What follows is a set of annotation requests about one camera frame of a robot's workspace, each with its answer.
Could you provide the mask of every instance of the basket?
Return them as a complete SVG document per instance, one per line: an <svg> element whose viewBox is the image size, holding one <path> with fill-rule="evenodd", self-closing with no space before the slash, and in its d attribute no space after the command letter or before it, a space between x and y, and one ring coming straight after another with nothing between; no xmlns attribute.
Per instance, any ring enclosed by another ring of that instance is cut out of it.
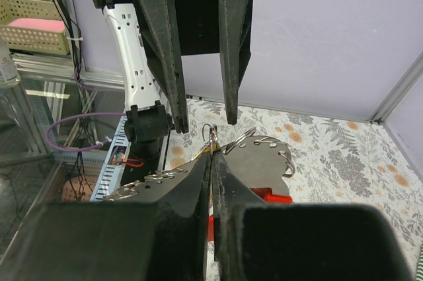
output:
<svg viewBox="0 0 423 281"><path fill-rule="evenodd" d="M0 35L9 48L59 55L69 53L66 30L58 33L8 26L10 22L19 18L61 20L53 2L0 0Z"/></svg>

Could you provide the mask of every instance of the floral tablecloth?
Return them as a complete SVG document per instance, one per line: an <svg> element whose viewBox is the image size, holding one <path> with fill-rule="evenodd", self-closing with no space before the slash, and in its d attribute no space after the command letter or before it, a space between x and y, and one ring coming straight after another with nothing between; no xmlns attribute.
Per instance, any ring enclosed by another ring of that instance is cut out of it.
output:
<svg viewBox="0 0 423 281"><path fill-rule="evenodd" d="M364 203L392 225L411 271L423 241L423 184L383 126L240 106L238 124L226 123L224 105L188 100L190 132L172 132L167 169L178 167L203 146L201 128L216 124L219 143L249 128L289 143L297 172L285 179L294 202ZM217 276L209 246L208 280Z"/></svg>

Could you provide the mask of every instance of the pink cloth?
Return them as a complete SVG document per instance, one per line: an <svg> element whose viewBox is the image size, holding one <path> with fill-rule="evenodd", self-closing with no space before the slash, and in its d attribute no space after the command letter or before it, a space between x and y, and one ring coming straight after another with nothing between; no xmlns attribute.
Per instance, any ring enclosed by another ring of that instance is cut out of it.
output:
<svg viewBox="0 0 423 281"><path fill-rule="evenodd" d="M21 18L16 19L8 24L9 26L17 26L19 28L31 28L33 30L43 30L61 33L65 30L65 23L57 20L42 20Z"/></svg>

